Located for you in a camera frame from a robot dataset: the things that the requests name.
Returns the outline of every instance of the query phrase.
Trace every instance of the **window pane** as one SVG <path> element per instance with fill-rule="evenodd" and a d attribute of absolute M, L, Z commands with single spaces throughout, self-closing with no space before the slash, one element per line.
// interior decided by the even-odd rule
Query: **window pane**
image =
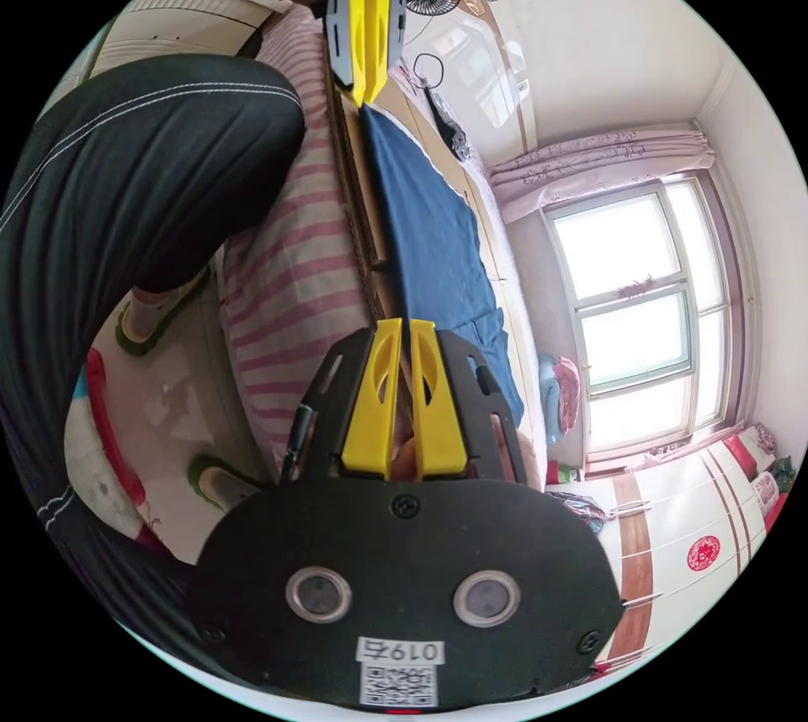
<path fill-rule="evenodd" d="M 709 422 L 718 414 L 726 373 L 724 342 L 726 312 L 712 312 L 699 318 L 699 397 L 696 424 Z"/>
<path fill-rule="evenodd" d="M 589 404 L 591 449 L 614 449 L 665 436 L 685 424 L 689 377 L 649 385 Z"/>
<path fill-rule="evenodd" d="M 655 194 L 559 217 L 555 222 L 578 299 L 681 270 Z"/>
<path fill-rule="evenodd" d="M 669 186 L 667 196 L 676 215 L 684 250 L 690 262 L 696 305 L 699 312 L 708 310 L 723 302 L 724 286 L 704 207 L 691 183 Z"/>
<path fill-rule="evenodd" d="M 593 388 L 644 372 L 651 379 L 690 358 L 683 293 L 583 318 L 581 325 Z"/>

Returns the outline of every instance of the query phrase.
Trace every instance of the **striped bedsheet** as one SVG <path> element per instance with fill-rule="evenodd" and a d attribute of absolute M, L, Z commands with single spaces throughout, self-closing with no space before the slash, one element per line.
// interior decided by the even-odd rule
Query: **striped bedsheet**
<path fill-rule="evenodd" d="M 293 7 L 268 25 L 257 59 L 295 87 L 307 131 L 279 202 L 224 248 L 221 325 L 247 419 L 267 464 L 277 467 L 326 351 L 369 326 L 370 313 L 326 117 L 322 25 Z M 410 435 L 402 411 L 399 443 Z"/>

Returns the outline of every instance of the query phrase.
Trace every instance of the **pink curtain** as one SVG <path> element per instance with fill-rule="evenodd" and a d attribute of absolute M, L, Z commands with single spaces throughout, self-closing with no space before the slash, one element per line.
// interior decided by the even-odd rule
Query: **pink curtain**
<path fill-rule="evenodd" d="M 714 158 L 697 130 L 617 130 L 533 150 L 489 175 L 502 219 L 514 223 L 550 204 L 709 169 Z"/>

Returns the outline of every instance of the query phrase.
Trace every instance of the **sticker label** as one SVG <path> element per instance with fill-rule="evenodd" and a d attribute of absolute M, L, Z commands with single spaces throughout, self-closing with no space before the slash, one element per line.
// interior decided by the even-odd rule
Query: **sticker label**
<path fill-rule="evenodd" d="M 356 659 L 373 666 L 442 666 L 442 640 L 384 640 L 359 638 Z"/>
<path fill-rule="evenodd" d="M 435 666 L 372 666 L 362 664 L 359 703 L 375 708 L 436 708 Z"/>

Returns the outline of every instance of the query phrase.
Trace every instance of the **screw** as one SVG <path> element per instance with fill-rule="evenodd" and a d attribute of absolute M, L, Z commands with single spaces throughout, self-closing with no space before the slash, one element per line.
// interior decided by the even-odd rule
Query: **screw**
<path fill-rule="evenodd" d="M 213 626 L 213 624 L 205 624 L 200 632 L 202 633 L 202 637 L 209 644 L 220 644 L 225 639 L 225 634 L 218 627 Z"/>
<path fill-rule="evenodd" d="M 578 641 L 578 653 L 581 655 L 591 655 L 599 642 L 600 635 L 597 632 L 587 632 Z"/>
<path fill-rule="evenodd" d="M 390 509 L 400 520 L 412 520 L 420 509 L 418 499 L 413 495 L 396 495 Z"/>

